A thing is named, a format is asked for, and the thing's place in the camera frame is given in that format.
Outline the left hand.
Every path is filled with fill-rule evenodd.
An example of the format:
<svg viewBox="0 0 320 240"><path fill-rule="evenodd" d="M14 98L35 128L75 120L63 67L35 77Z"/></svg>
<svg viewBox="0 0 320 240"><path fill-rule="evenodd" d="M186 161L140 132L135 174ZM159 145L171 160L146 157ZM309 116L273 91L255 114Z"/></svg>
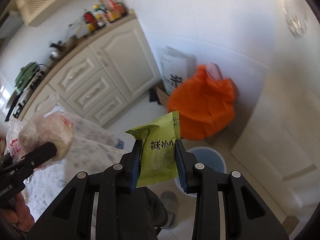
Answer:
<svg viewBox="0 0 320 240"><path fill-rule="evenodd" d="M15 199L15 209L1 209L1 213L9 223L17 224L20 230L28 232L35 224L34 217L32 216L29 207L26 205L21 193L17 194Z"/></svg>

